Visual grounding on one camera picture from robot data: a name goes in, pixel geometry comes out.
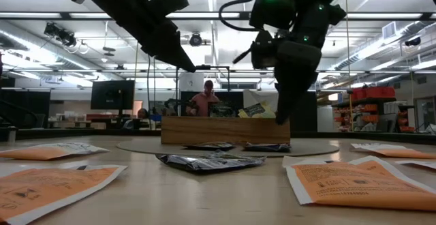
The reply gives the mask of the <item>shelf rack with bins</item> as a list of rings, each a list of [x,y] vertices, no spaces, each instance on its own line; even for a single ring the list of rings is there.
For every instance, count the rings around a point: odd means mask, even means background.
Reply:
[[[409,116],[413,105],[394,98],[367,98],[333,105],[340,132],[413,133]]]

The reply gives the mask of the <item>wooden compartment box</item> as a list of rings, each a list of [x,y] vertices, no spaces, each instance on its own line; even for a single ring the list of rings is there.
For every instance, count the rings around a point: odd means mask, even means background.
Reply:
[[[274,119],[236,117],[163,117],[161,143],[195,145],[207,142],[290,143],[290,124]]]

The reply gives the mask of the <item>overhead light bar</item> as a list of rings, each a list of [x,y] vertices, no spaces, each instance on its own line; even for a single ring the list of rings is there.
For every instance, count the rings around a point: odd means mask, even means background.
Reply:
[[[225,20],[249,20],[250,12],[223,12]],[[175,12],[170,20],[219,20],[218,12]],[[0,20],[112,20],[104,12],[0,12]],[[348,12],[348,21],[436,21],[436,12]]]

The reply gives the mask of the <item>white paper sheet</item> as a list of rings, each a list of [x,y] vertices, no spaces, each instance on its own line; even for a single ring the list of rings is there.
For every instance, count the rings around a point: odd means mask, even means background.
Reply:
[[[267,102],[273,111],[277,110],[279,94],[276,91],[243,91],[243,107],[253,106],[261,102]]]

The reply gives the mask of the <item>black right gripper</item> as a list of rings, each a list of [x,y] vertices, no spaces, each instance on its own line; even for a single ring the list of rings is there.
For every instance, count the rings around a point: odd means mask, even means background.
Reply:
[[[274,68],[279,98],[276,123],[283,125],[301,97],[317,79],[329,26],[346,17],[340,5],[314,3],[296,16],[293,29],[283,37],[260,31],[251,45],[255,69]]]

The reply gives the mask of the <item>black computer monitor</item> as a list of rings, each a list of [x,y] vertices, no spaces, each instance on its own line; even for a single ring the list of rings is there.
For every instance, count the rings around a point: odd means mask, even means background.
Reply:
[[[92,110],[118,110],[116,120],[120,123],[124,110],[134,105],[134,80],[107,80],[93,82],[91,90]]]

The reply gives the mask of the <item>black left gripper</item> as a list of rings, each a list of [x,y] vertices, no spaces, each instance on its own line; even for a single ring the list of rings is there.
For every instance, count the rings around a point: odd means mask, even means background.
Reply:
[[[181,47],[178,27],[166,17],[187,7],[188,0],[91,1],[131,34],[146,54],[185,71],[196,71],[195,65]]]

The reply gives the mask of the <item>dark blue tea packet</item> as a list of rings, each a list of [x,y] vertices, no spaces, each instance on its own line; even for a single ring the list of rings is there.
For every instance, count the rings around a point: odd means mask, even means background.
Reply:
[[[209,102],[208,103],[209,117],[235,117],[236,113],[234,107],[227,102]]]
[[[277,153],[289,153],[291,151],[289,144],[258,144],[254,145],[247,143],[244,147],[244,151],[257,151],[257,152],[277,152]]]
[[[228,142],[204,142],[200,144],[195,145],[184,145],[185,149],[191,149],[191,150],[202,150],[202,151],[229,151],[235,146]]]
[[[155,157],[169,167],[196,175],[258,167],[266,161],[266,156],[233,155],[221,150],[208,155],[156,154]]]

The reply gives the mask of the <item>person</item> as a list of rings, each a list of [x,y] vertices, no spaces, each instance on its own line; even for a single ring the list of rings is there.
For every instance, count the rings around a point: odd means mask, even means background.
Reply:
[[[219,102],[219,98],[213,93],[213,82],[207,80],[203,92],[190,99],[190,104],[186,106],[186,113],[189,116],[207,117],[210,102]]]
[[[141,128],[151,129],[152,123],[150,119],[150,114],[145,108],[141,108],[137,112],[137,117],[135,119],[128,119],[124,125],[123,129],[126,130],[139,130]]]

